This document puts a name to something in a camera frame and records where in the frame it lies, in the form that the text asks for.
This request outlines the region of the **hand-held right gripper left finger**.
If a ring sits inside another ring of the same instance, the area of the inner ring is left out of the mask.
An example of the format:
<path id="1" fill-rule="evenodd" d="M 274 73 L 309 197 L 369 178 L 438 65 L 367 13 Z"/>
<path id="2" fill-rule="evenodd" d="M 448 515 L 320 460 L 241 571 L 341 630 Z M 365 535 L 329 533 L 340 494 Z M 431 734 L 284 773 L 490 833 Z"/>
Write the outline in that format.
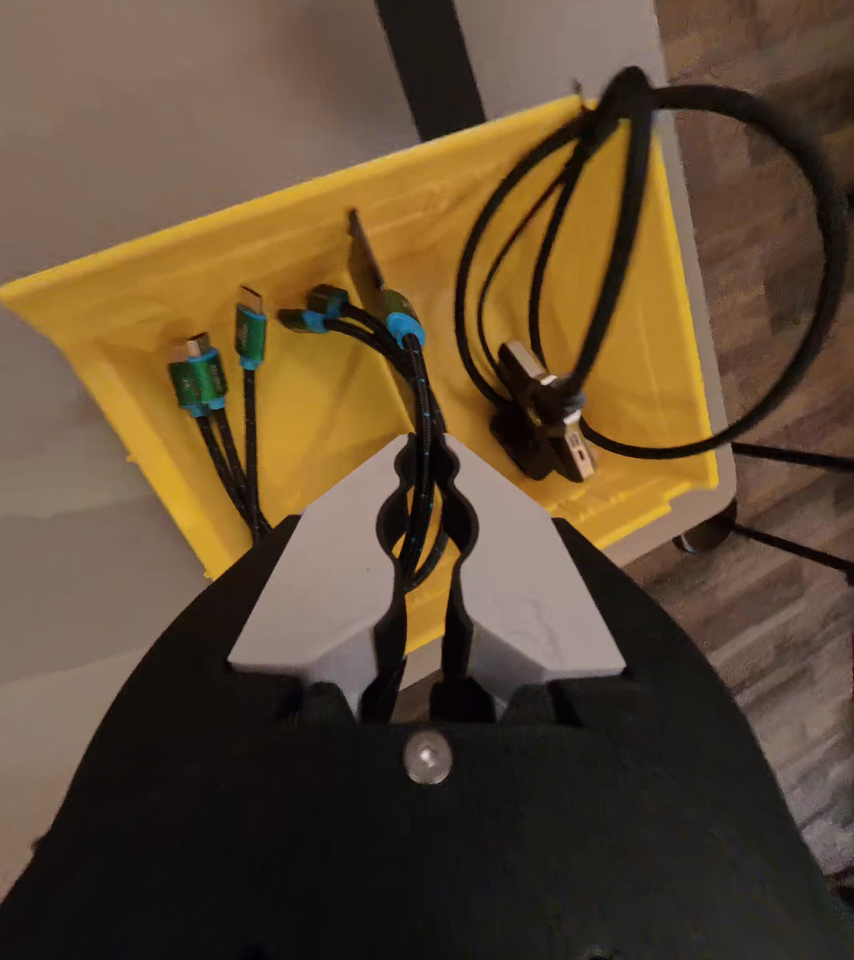
<path id="1" fill-rule="evenodd" d="M 359 702 L 378 674 L 375 628 L 406 607 L 396 559 L 376 522 L 399 490 L 393 439 L 299 516 L 243 625 L 228 663 L 234 669 L 335 685 Z"/>

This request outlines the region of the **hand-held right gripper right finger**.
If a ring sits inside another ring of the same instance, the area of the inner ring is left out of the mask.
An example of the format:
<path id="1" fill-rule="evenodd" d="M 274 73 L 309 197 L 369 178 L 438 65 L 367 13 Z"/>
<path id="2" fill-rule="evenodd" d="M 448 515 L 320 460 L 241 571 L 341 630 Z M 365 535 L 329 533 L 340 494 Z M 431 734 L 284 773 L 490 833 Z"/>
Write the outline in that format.
<path id="1" fill-rule="evenodd" d="M 493 721 L 521 688 L 620 676 L 625 657 L 550 513 L 449 435 L 437 488 L 457 548 L 438 718 Z"/>

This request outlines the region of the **black splitter box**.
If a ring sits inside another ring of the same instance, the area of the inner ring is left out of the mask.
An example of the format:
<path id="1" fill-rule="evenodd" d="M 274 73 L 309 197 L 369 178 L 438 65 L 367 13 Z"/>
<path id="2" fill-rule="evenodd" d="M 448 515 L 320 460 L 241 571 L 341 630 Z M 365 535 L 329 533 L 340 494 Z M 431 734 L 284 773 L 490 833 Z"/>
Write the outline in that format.
<path id="1" fill-rule="evenodd" d="M 551 474 L 573 483 L 592 477 L 596 462 L 582 427 L 584 395 L 566 390 L 566 379 L 519 341 L 501 344 L 496 372 L 508 399 L 489 430 L 510 461 L 535 481 Z"/>

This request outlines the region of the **yellow plastic storage bin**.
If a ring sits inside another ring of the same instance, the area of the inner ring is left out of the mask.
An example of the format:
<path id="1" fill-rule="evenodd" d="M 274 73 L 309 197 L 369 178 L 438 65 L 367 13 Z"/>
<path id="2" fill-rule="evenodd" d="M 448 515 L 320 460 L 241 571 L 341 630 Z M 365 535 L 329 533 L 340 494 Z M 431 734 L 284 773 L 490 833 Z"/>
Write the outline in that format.
<path id="1" fill-rule="evenodd" d="M 379 356 L 340 334 L 289 331 L 279 308 L 301 306 L 349 276 L 349 210 L 390 286 L 426 330 L 426 363 L 450 433 L 615 562 L 628 563 L 677 529 L 694 498 L 727 483 L 720 455 L 643 462 L 596 450 L 580 484 L 524 478 L 490 433 L 491 406 L 470 381 L 454 332 L 457 270 L 469 232 L 495 186 L 529 149 L 578 112 L 574 98 L 316 178 L 0 287 L 0 304 L 64 354 L 130 459 L 163 503 L 206 576 L 224 574 L 251 547 L 209 460 L 179 409 L 170 347 L 207 332 L 221 352 L 226 410 L 243 422 L 233 349 L 240 287 L 269 312 L 257 376 L 261 502 L 271 523 L 299 513 L 399 434 L 411 429 L 409 393 Z M 541 339 L 548 369 L 576 354 L 607 266 L 623 182 L 626 125 L 588 163 L 570 202 L 544 283 Z M 706 438 L 706 347 L 698 346 L 660 138 L 623 294 L 588 378 L 589 426 L 625 444 L 668 447 Z"/>

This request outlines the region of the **black stand with round base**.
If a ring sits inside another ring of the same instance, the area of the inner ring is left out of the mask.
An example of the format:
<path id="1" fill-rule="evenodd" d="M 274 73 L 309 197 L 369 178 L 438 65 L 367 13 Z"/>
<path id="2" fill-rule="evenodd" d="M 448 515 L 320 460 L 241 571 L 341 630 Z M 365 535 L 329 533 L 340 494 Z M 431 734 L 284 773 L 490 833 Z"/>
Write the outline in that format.
<path id="1" fill-rule="evenodd" d="M 745 442 L 734 442 L 731 450 L 740 457 L 854 476 L 854 458 L 852 457 L 838 457 Z M 732 499 L 719 513 L 674 537 L 674 548 L 689 556 L 701 555 L 718 548 L 730 537 L 736 536 L 839 573 L 848 586 L 854 587 L 854 560 L 841 558 L 785 537 L 745 526 L 738 521 L 737 514 L 737 501 Z"/>

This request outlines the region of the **cardboard bin divider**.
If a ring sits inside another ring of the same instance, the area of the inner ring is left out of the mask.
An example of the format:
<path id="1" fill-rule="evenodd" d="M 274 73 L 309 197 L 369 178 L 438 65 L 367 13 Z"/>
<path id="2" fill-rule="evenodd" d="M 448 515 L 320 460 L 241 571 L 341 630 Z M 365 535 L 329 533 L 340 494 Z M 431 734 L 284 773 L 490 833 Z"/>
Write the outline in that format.
<path id="1" fill-rule="evenodd" d="M 383 301 L 385 280 L 356 207 L 348 211 L 348 271 L 361 305 L 375 312 Z"/>

